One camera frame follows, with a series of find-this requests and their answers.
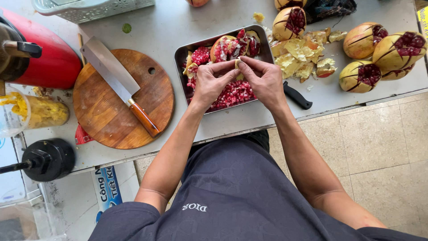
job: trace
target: stainless steel tray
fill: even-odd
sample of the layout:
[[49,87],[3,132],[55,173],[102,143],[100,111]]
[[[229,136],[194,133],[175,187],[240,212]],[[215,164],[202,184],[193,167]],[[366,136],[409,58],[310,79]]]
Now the stainless steel tray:
[[[239,28],[227,33],[217,35],[209,39],[205,39],[199,42],[194,42],[185,46],[181,46],[175,51],[175,54],[174,54],[175,67],[177,68],[178,78],[180,78],[183,94],[186,97],[187,106],[189,106],[190,98],[193,96],[192,87],[187,86],[187,81],[188,81],[187,76],[183,75],[184,69],[182,67],[182,64],[186,62],[187,52],[189,50],[193,52],[200,46],[207,46],[207,47],[212,46],[221,36],[224,36],[224,35],[237,36],[241,29],[242,28]],[[244,29],[245,31],[253,30],[254,32],[257,33],[257,35],[260,38],[260,54],[256,55],[254,58],[267,63],[275,64],[272,52],[270,51],[269,41],[266,36],[265,30],[260,25],[256,25],[256,24],[244,27]],[[219,108],[219,109],[209,109],[205,114],[226,110],[226,109],[229,109],[238,105],[242,105],[251,101],[255,101],[255,100],[257,99],[253,97],[253,98],[250,98],[249,100],[246,100],[245,102],[235,103],[235,104],[229,105],[228,107]]]

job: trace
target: dior logo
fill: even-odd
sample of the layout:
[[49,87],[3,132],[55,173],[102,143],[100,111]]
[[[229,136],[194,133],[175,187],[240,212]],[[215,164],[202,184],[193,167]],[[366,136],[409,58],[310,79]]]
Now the dior logo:
[[197,203],[192,203],[192,204],[187,203],[186,206],[183,206],[182,210],[194,209],[194,208],[198,211],[201,211],[201,212],[206,212],[206,209],[207,209],[206,206],[201,206],[200,204],[197,204]]

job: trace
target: round wooden cutting board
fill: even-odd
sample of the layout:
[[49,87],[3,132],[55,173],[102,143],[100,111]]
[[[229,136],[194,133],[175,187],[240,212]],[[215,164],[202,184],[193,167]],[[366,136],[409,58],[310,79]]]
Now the round wooden cutting board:
[[[174,89],[165,70],[140,52],[130,49],[111,52],[141,87],[133,99],[163,132],[174,112]],[[80,125],[103,145],[133,149],[155,140],[90,63],[77,77],[73,105]]]

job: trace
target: gray tabletop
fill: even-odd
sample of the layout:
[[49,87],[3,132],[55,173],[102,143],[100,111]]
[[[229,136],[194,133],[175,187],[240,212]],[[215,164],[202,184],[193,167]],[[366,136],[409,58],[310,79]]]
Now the gray tabletop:
[[[263,13],[266,18],[261,25],[271,28],[278,13],[273,0],[211,0],[200,8],[193,8],[184,0],[157,0],[156,5],[152,7],[77,26],[56,16],[43,17],[38,14],[35,16],[27,1],[19,0],[18,2],[22,6],[5,7],[46,25],[76,51],[78,49],[78,32],[82,33],[84,41],[92,36],[97,36],[109,49],[129,48],[147,54],[157,61],[171,78],[175,91],[175,113],[165,133],[153,143],[133,150],[112,149],[96,141],[76,146],[78,148],[76,149],[77,163],[74,168],[76,173],[154,155],[160,150],[187,108],[173,59],[174,52],[179,46],[254,24],[256,23],[253,20],[254,12]],[[309,25],[306,30],[332,27],[339,20],[340,18],[329,18]],[[389,33],[406,30],[418,31],[413,0],[359,0],[357,11],[350,16],[345,16],[332,28],[332,31],[348,31],[365,21],[379,22]],[[128,34],[122,32],[124,23],[132,26],[132,31]],[[336,61],[335,66],[338,68],[336,73],[318,80],[311,77],[302,84],[298,80],[288,80],[291,87],[313,102],[312,108],[305,111],[289,101],[290,108],[298,120],[355,108],[358,107],[356,102],[369,105],[428,91],[427,70],[424,60],[420,60],[412,72],[403,79],[382,81],[373,91],[365,94],[344,92],[338,84],[338,76],[340,70],[352,60],[344,54],[342,42],[326,45],[324,54],[325,57]],[[314,88],[308,91],[306,88],[310,84],[314,85]],[[25,93],[30,92],[28,87],[23,90]],[[66,97],[62,91],[55,91],[53,96],[59,96],[72,110],[71,98]],[[218,139],[274,125],[270,112],[261,102],[254,101],[228,109],[228,112],[219,111],[205,115],[195,141]],[[24,134],[27,145],[52,137],[60,137],[74,143],[76,128],[77,120],[72,113],[70,121],[66,125],[28,130]]]

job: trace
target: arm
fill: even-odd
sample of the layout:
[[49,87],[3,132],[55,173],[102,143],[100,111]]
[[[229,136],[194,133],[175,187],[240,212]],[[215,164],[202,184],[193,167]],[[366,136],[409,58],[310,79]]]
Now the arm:
[[[241,57],[242,74],[258,99],[269,109],[281,138],[285,160],[294,183],[312,207],[358,229],[366,226],[386,228],[345,192],[339,179],[325,163],[300,128],[282,91],[279,66]],[[257,77],[251,68],[263,73]]]
[[165,211],[183,174],[190,148],[205,111],[215,101],[224,86],[236,78],[240,71],[231,70],[220,78],[215,78],[213,74],[221,70],[232,69],[234,66],[234,61],[228,61],[198,68],[192,102],[167,142],[147,168],[134,201],[148,203],[154,206],[160,214]]

